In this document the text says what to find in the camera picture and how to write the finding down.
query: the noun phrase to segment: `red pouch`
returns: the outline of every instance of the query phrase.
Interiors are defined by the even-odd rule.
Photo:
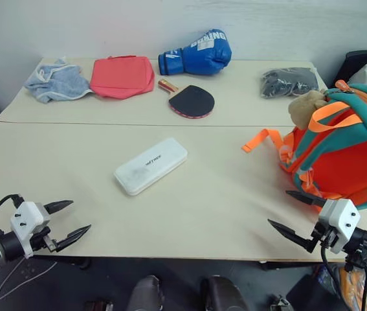
[[[90,87],[100,96],[125,99],[150,92],[155,74],[145,56],[119,56],[96,60]]]

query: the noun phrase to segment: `blue towel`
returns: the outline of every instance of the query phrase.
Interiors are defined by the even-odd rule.
[[[37,100],[74,100],[92,93],[89,82],[80,75],[81,68],[59,59],[55,64],[36,67],[24,86]]]

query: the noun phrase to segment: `table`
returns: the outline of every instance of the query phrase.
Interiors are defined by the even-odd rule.
[[[284,193],[294,186],[269,140],[241,151],[260,130],[0,122],[0,199],[20,192],[35,202],[74,200],[52,215],[52,238],[93,226],[57,255],[320,261],[318,249],[307,253],[267,223],[309,236],[317,215]],[[114,169],[168,137],[188,150],[187,162],[138,196],[124,194]],[[13,211],[10,203],[0,209],[0,228]],[[361,215],[367,229],[367,210]]]
[[[72,58],[69,63],[82,67],[82,73],[91,79],[94,59]],[[43,59],[42,63],[53,63]],[[151,61],[156,77],[157,60]],[[264,99],[260,97],[260,77],[274,68],[308,67],[311,62],[242,61],[233,60],[229,66],[214,76],[175,75],[167,80],[177,86],[188,84],[205,88],[215,98],[211,115],[200,120],[188,120],[168,108],[168,94],[157,85],[150,93],[126,100],[99,98],[87,95],[70,102],[42,104],[22,88],[14,101],[0,114],[0,122],[31,123],[82,123],[168,126],[292,126],[287,111],[293,97]],[[320,89],[326,89],[317,74]]]

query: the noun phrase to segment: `blue boxing glove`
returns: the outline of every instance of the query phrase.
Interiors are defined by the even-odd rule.
[[[187,47],[160,54],[160,74],[213,75],[228,65],[231,56],[225,33],[212,29]]]

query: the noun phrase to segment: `ping pong paddle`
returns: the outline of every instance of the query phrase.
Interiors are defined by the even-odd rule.
[[[179,89],[165,79],[159,80],[159,86],[169,91],[171,109],[183,117],[200,119],[206,117],[214,109],[214,97],[198,86],[186,86]]]

